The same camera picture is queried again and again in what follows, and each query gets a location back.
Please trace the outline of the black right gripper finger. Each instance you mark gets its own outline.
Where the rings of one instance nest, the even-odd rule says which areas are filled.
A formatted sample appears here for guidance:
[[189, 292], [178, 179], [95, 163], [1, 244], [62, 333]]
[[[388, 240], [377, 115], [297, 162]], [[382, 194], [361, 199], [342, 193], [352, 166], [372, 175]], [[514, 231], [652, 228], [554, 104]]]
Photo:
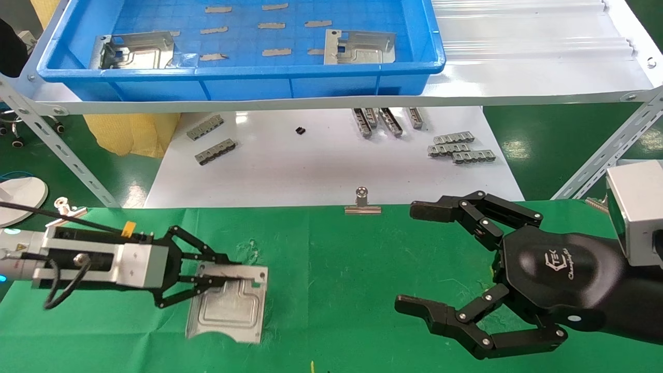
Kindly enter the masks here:
[[460, 310], [446, 303], [398, 295], [395, 311], [422, 319], [429, 333], [456, 340], [479, 360], [552, 352], [566, 342], [564, 329], [537, 315], [535, 329], [492, 335], [480, 329], [478, 322], [502, 306], [510, 293], [507, 286], [497, 284]]
[[502, 248], [505, 236], [496, 223], [520, 229], [539, 227], [544, 219], [539, 212], [483, 191], [466, 196], [442, 196], [436, 202], [413, 201], [409, 213], [415, 220], [457, 222], [490, 252]]

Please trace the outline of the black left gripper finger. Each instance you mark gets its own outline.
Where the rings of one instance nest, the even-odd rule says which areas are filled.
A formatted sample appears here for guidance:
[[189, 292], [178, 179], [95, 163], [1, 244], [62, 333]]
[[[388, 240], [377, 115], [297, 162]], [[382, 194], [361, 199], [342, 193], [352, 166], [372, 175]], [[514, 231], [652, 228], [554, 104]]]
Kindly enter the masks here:
[[[175, 304], [192, 299], [201, 295], [211, 288], [221, 288], [227, 282], [244, 280], [244, 278], [231, 278], [227, 276], [177, 276], [173, 281], [165, 282], [161, 288], [154, 290], [154, 305], [159, 308], [167, 308]], [[175, 294], [165, 296], [164, 293], [179, 283], [192, 284], [192, 287], [179, 291]]]
[[[183, 252], [176, 244], [175, 239], [179, 238], [185, 243], [189, 244], [197, 252]], [[196, 238], [180, 226], [171, 226], [166, 232], [166, 241], [172, 243], [179, 257], [183, 260], [194, 260], [198, 262], [210, 262], [218, 265], [241, 265], [241, 262], [230, 260], [229, 255], [220, 253], [213, 250], [208, 244]]]

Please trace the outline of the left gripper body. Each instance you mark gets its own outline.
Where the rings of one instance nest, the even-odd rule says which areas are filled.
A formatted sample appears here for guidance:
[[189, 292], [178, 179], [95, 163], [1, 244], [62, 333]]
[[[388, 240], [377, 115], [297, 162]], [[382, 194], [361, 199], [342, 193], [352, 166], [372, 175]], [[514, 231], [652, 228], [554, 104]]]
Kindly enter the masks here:
[[81, 269], [75, 257], [85, 254], [90, 268], [81, 278], [79, 290], [158, 290], [166, 276], [168, 251], [167, 246], [73, 227], [49, 227], [32, 233], [32, 253], [52, 258], [59, 265], [60, 289]]

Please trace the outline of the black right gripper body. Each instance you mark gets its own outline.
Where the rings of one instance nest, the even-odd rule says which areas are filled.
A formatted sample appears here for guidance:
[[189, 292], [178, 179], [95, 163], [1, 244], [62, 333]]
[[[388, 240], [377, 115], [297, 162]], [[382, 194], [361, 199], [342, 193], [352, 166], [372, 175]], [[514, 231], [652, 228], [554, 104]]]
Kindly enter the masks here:
[[500, 262], [505, 304], [526, 323], [546, 318], [576, 331], [623, 332], [615, 295], [628, 264], [616, 239], [522, 227], [504, 236]]

